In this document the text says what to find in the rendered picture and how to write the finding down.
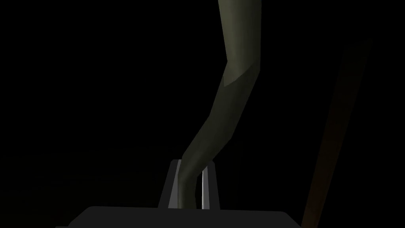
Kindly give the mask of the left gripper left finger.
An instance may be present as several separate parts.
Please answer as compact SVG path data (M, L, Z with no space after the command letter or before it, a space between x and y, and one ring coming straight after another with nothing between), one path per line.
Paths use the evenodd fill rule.
M159 209L178 208L178 172L181 160L172 160L167 172L161 198L159 200Z

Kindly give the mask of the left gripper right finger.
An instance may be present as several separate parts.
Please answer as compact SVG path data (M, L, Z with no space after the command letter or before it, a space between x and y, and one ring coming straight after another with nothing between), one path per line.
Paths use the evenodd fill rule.
M220 210L215 163L209 163L202 172L202 209Z

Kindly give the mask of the olive curved bar handle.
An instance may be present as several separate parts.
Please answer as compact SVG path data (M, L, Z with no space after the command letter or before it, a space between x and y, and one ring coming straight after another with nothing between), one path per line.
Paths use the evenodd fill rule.
M184 152L178 208L195 209L197 178L231 140L261 62L262 0L218 0L227 63L208 118Z

